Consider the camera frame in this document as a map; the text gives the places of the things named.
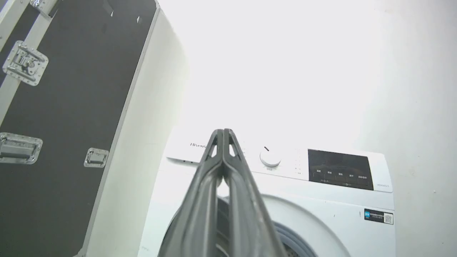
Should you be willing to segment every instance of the qr code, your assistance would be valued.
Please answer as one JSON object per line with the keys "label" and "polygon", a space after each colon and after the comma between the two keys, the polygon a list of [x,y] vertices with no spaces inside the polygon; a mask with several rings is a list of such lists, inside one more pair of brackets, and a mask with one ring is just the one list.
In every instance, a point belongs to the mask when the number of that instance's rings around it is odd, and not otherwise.
{"label": "qr code", "polygon": [[393,214],[384,213],[384,223],[393,224]]}

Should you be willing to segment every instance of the white washing machine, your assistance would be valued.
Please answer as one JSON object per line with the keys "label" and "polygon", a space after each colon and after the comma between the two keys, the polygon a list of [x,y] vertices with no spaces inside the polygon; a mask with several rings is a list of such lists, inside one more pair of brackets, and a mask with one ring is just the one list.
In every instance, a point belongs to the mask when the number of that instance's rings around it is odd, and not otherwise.
{"label": "white washing machine", "polygon": [[[211,130],[175,128],[164,151],[139,257],[157,256]],[[266,145],[234,131],[288,256],[395,256],[393,191],[384,155],[315,145]],[[218,256],[228,256],[229,188],[218,187]]]}

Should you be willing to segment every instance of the black panel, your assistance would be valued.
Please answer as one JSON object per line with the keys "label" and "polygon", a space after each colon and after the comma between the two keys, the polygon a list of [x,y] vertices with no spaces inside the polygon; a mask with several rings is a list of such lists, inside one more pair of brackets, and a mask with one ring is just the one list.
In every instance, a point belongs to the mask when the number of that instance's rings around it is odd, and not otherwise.
{"label": "black panel", "polygon": [[308,149],[309,180],[373,190],[368,157]]}
{"label": "black panel", "polygon": [[71,257],[81,249],[103,169],[152,22],[152,0],[63,1],[38,50],[49,65],[21,83],[0,127],[41,138],[33,165],[0,164],[0,256]]}
{"label": "black panel", "polygon": [[[0,66],[6,61],[6,58],[10,54],[11,49],[18,40],[24,41],[32,28],[35,20],[37,19],[40,12],[33,8],[31,5],[27,5],[26,9],[22,13],[21,17],[16,23],[13,31],[11,31],[10,37],[6,40],[5,45],[0,51]],[[0,87],[5,79],[6,73],[0,70]]]}

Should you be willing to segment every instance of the washing machine drum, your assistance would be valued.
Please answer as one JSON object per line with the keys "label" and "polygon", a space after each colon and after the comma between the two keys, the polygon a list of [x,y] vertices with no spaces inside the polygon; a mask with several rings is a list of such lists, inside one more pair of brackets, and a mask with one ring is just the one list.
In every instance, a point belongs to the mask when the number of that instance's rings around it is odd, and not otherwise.
{"label": "washing machine drum", "polygon": [[[284,244],[286,249],[287,257],[316,257],[313,250],[309,245],[293,230],[288,227],[273,221],[278,233],[279,238]],[[229,235],[229,204],[227,199],[218,199],[218,217],[217,217],[217,238],[216,238],[216,256],[215,257],[230,257],[229,246],[230,246],[230,235]]]}

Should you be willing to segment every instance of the metal latch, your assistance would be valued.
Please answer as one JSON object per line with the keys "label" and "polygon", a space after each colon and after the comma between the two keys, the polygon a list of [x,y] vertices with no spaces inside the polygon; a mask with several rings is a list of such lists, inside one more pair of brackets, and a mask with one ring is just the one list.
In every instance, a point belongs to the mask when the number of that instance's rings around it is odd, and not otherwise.
{"label": "metal latch", "polygon": [[84,160],[84,167],[103,168],[108,160],[109,151],[97,148],[89,148]]}
{"label": "metal latch", "polygon": [[24,83],[36,86],[43,76],[49,59],[27,44],[19,40],[13,46],[10,54],[3,64],[3,71]]}
{"label": "metal latch", "polygon": [[52,18],[63,0],[30,0],[30,5],[35,7],[43,16]]}
{"label": "metal latch", "polygon": [[7,132],[0,133],[0,163],[34,164],[43,140]]}

